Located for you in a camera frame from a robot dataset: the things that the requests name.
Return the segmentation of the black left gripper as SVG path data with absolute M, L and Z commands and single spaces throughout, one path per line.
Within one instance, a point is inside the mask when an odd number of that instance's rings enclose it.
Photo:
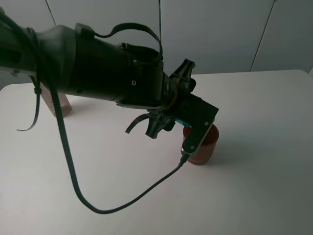
M 171 131 L 177 120 L 190 127 L 213 123 L 219 109 L 192 94 L 196 86 L 191 78 L 195 63 L 185 59 L 170 75 L 164 76 L 161 108 L 150 111 L 146 135 L 155 139 L 161 130 Z

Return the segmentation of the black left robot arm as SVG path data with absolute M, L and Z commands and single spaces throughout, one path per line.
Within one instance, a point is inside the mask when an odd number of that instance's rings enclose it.
M 202 139 L 212 126 L 218 108 L 193 95 L 194 62 L 184 60 L 171 74 L 163 70 L 163 49 L 122 43 L 112 45 L 106 36 L 78 23 L 74 29 L 57 25 L 45 32 L 18 26 L 0 15 L 0 66 L 35 77 L 50 91 L 115 102 L 118 106 L 147 110 L 126 129 L 149 121 L 146 135 L 155 139 L 171 131 L 176 120 Z

